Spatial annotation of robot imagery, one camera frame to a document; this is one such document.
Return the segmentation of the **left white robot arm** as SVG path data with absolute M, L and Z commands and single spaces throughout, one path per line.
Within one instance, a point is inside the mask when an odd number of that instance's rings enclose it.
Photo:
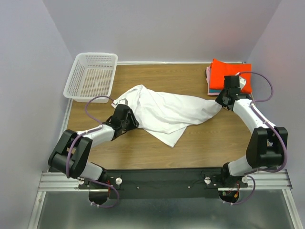
M 119 104 L 113 115 L 96 128 L 78 132 L 70 129 L 64 131 L 48 159 L 48 165 L 68 178 L 86 178 L 94 188 L 102 188 L 106 172 L 102 166 L 88 161 L 90 150 L 113 141 L 138 126 L 132 109 Z

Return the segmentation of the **white t shirt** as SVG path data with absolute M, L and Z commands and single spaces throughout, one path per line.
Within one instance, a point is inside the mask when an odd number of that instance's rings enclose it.
M 139 128 L 144 129 L 169 147 L 174 147 L 190 125 L 200 125 L 221 110 L 214 100 L 155 92 L 137 85 L 114 100 L 116 107 L 122 100 L 132 109 Z

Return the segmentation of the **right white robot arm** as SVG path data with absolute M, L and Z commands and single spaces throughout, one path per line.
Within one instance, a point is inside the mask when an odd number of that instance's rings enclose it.
M 266 119 L 250 95 L 242 92 L 245 83 L 240 73 L 225 76 L 224 88 L 216 98 L 219 105 L 238 115 L 252 134 L 245 156 L 224 164 L 217 176 L 225 187 L 256 171 L 279 172 L 287 163 L 287 129 Z

